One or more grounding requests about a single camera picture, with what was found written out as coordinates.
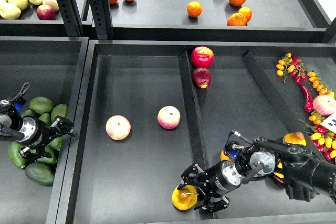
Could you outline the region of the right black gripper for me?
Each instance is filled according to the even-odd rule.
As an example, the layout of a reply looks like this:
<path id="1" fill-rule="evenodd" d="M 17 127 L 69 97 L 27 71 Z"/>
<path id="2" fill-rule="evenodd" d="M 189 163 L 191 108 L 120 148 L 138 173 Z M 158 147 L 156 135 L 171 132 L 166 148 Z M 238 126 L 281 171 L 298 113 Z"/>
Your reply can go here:
<path id="1" fill-rule="evenodd" d="M 181 175 L 177 190 L 187 185 L 197 186 L 205 194 L 199 194 L 194 210 L 217 212 L 228 208 L 225 194 L 240 187 L 240 174 L 233 163 L 221 161 L 204 171 L 197 163 L 190 165 Z"/>

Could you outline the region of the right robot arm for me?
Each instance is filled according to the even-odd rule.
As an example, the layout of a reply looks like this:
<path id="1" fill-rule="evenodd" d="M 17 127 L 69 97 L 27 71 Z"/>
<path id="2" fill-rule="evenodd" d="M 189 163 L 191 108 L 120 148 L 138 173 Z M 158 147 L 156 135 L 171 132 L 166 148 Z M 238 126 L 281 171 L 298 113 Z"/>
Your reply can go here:
<path id="1" fill-rule="evenodd" d="M 250 181 L 267 177 L 284 188 L 289 199 L 309 202 L 319 194 L 335 200 L 335 165 L 314 157 L 311 148 L 259 137 L 253 141 L 231 131 L 245 142 L 227 140 L 226 159 L 203 170 L 197 163 L 181 175 L 176 197 L 192 197 L 192 208 L 217 212 L 229 205 L 227 194 Z"/>

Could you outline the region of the yellow pear under arm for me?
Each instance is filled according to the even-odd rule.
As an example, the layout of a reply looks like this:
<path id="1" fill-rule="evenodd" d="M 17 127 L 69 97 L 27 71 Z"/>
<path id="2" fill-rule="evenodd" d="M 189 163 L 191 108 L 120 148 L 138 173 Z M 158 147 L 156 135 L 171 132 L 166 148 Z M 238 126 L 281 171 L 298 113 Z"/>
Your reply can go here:
<path id="1" fill-rule="evenodd" d="M 283 137 L 283 141 L 288 144 L 307 145 L 305 136 L 302 132 L 288 133 Z"/>

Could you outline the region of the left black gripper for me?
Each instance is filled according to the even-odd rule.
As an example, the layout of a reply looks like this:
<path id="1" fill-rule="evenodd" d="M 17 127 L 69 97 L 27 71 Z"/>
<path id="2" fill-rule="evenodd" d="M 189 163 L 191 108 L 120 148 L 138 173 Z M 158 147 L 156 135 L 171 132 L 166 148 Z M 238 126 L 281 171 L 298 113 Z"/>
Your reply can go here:
<path id="1" fill-rule="evenodd" d="M 30 163 L 34 163 L 45 156 L 45 146 L 53 139 L 63 135 L 76 136 L 74 124 L 69 119 L 59 115 L 55 117 L 51 125 L 47 125 L 32 116 L 25 116 L 17 120 L 15 130 L 24 135 L 16 141 L 24 146 L 18 152 L 23 159 Z"/>

